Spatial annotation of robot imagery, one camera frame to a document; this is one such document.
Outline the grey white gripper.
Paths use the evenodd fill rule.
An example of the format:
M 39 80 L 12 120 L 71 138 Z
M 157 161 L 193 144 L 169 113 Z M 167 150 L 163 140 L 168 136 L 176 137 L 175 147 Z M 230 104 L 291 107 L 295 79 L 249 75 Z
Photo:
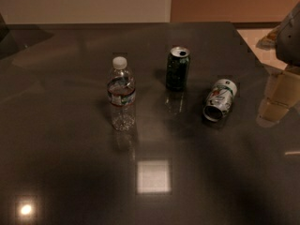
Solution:
M 276 39 L 277 59 L 288 64 L 284 69 L 266 66 L 269 77 L 259 106 L 257 123 L 276 125 L 300 102 L 300 2 L 279 25 Z

